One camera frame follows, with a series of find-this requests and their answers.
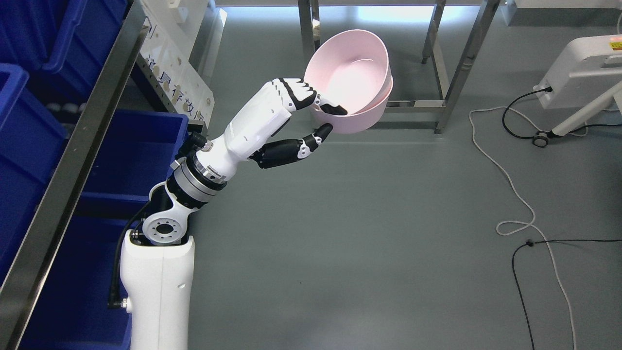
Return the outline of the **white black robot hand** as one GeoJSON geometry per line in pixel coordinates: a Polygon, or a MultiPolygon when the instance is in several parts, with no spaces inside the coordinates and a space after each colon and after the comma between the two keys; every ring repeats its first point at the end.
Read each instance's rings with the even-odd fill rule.
{"type": "Polygon", "coordinates": [[[199,171],[211,180],[229,181],[238,164],[252,159],[262,169],[308,158],[324,142],[333,126],[328,122],[298,139],[268,142],[291,119],[309,106],[342,116],[347,110],[318,93],[302,78],[276,78],[265,83],[238,111],[208,151],[198,151],[199,171]]]}

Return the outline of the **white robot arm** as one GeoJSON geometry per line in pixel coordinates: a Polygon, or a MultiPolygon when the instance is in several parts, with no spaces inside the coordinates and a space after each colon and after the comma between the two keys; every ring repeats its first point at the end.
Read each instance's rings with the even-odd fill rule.
{"type": "Polygon", "coordinates": [[[124,229],[118,281],[131,315],[132,350],[186,350],[195,240],[189,217],[211,201],[249,156],[221,135],[173,163],[168,179],[154,185],[136,229],[124,229]]]}

